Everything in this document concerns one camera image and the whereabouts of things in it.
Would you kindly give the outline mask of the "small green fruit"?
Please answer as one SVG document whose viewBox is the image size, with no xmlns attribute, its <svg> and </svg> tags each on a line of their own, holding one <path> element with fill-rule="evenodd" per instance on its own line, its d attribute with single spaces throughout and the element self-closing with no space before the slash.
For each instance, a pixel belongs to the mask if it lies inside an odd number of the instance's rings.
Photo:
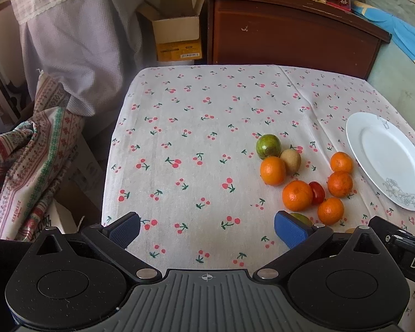
<svg viewBox="0 0 415 332">
<path fill-rule="evenodd" d="M 301 223 L 307 225 L 307 226 L 312 226 L 313 222 L 307 218 L 306 216 L 299 214 L 299 213 L 291 213 L 291 216 L 296 218 L 297 220 L 299 220 Z"/>
</svg>

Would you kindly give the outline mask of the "large front orange mandarin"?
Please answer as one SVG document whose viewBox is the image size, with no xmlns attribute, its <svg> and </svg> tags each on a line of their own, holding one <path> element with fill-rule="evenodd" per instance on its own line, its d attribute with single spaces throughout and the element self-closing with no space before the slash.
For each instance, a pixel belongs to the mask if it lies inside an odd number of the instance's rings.
<svg viewBox="0 0 415 332">
<path fill-rule="evenodd" d="M 312 188 L 304 181 L 292 181 L 282 190 L 282 202 L 290 211 L 304 211 L 312 205 L 312 201 Z"/>
</svg>

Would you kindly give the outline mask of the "red cherry tomato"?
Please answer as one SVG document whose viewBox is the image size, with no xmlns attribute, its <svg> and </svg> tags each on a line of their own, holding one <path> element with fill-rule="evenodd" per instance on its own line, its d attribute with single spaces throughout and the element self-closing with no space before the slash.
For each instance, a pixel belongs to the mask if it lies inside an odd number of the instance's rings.
<svg viewBox="0 0 415 332">
<path fill-rule="evenodd" d="M 313 205 L 320 205 L 325 200 L 325 189 L 317 181 L 311 181 L 309 186 L 313 192 Z"/>
</svg>

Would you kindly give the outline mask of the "large green round fruit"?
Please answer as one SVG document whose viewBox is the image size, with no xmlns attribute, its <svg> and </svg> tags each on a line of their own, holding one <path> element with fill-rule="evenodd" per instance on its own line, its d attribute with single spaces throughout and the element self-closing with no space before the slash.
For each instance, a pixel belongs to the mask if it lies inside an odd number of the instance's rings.
<svg viewBox="0 0 415 332">
<path fill-rule="evenodd" d="M 279 157 L 282 153 L 281 142 L 274 134 L 265 134 L 256 142 L 256 153 L 262 160 L 267 157 Z"/>
</svg>

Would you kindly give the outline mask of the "brown kiwi fruit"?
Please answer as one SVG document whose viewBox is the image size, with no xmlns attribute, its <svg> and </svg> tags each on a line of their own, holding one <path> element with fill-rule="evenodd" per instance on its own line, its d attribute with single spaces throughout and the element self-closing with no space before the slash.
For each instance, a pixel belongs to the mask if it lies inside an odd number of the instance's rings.
<svg viewBox="0 0 415 332">
<path fill-rule="evenodd" d="M 280 159 L 284 161 L 286 165 L 286 174 L 293 175 L 295 174 L 301 166 L 301 156 L 294 149 L 286 149 L 280 155 Z"/>
</svg>

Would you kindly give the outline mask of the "white floral plate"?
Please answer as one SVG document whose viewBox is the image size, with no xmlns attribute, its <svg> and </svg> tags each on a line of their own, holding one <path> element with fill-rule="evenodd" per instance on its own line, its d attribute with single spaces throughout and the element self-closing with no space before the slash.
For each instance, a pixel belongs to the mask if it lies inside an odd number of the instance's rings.
<svg viewBox="0 0 415 332">
<path fill-rule="evenodd" d="M 378 115 L 356 112 L 346 136 L 370 181 L 396 205 L 415 211 L 415 146 L 405 134 Z"/>
</svg>

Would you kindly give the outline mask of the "cherry print tablecloth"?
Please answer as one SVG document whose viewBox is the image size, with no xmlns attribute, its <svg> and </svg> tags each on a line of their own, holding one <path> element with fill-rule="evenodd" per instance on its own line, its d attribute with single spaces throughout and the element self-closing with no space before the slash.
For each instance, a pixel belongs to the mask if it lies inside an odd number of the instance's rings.
<svg viewBox="0 0 415 332">
<path fill-rule="evenodd" d="M 281 188 L 260 176 L 256 142 L 275 135 L 297 151 L 300 169 L 289 181 L 326 185 L 330 159 L 349 152 L 346 122 L 371 112 L 398 127 L 415 145 L 415 131 L 368 82 L 302 68 L 202 66 L 148 68 L 133 80 L 120 110 L 105 181 L 102 223 L 128 212 L 141 231 L 128 250 L 155 268 L 201 270 L 178 278 L 178 305 L 159 293 L 141 294 L 151 326 L 188 320 L 190 331 L 273 328 L 265 314 L 276 304 L 265 293 L 249 301 L 236 278 L 219 282 L 215 269 L 255 271 L 287 247 L 274 231 Z"/>
</svg>

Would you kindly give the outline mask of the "striped patterned blanket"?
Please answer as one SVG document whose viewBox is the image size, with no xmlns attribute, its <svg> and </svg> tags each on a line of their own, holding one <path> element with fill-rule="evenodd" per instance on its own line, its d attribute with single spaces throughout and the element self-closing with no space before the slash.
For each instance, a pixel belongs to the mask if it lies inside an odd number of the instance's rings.
<svg viewBox="0 0 415 332">
<path fill-rule="evenodd" d="M 31 241 L 74 159 L 84 118 L 41 72 L 33 115 L 0 135 L 0 239 Z"/>
</svg>

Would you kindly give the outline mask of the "green sofa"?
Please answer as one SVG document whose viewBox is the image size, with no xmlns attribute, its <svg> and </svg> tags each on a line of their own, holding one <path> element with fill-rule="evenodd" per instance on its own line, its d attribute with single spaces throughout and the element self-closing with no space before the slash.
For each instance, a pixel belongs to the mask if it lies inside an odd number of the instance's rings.
<svg viewBox="0 0 415 332">
<path fill-rule="evenodd" d="M 415 0 L 352 0 L 377 7 L 415 27 Z M 415 62 L 391 41 L 382 45 L 368 82 L 415 131 Z"/>
</svg>

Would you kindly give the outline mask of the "grey checked curtain cover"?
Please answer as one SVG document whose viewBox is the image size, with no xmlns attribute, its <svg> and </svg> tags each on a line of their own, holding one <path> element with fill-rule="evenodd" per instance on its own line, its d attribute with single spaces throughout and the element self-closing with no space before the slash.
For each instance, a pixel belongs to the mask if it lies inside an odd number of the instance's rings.
<svg viewBox="0 0 415 332">
<path fill-rule="evenodd" d="M 88 139 L 115 122 L 143 68 L 136 9 L 144 0 L 11 0 L 30 96 L 39 72 L 63 85 Z"/>
</svg>

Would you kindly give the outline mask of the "blue printed cloth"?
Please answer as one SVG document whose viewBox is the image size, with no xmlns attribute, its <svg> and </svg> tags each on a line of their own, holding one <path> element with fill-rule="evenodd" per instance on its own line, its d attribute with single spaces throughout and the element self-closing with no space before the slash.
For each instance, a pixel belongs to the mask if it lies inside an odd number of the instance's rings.
<svg viewBox="0 0 415 332">
<path fill-rule="evenodd" d="M 415 27 L 409 23 L 363 2 L 354 1 L 352 12 L 382 28 L 391 35 L 391 40 L 415 64 Z"/>
</svg>

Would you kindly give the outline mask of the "dark wooden cabinet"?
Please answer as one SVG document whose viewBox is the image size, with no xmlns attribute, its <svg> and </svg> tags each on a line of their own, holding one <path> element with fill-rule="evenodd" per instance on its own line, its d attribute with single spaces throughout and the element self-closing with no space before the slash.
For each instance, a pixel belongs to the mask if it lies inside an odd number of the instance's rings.
<svg viewBox="0 0 415 332">
<path fill-rule="evenodd" d="M 314 0 L 205 0 L 209 64 L 278 64 L 367 79 L 391 35 Z"/>
</svg>

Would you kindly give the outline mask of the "open cardboard box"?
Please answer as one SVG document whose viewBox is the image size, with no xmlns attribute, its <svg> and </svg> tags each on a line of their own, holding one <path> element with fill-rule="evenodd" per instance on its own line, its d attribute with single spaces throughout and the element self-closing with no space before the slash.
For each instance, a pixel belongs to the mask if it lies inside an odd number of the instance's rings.
<svg viewBox="0 0 415 332">
<path fill-rule="evenodd" d="M 142 2 L 137 12 L 152 25 L 157 61 L 174 63 L 203 57 L 200 14 L 204 0 Z"/>
</svg>

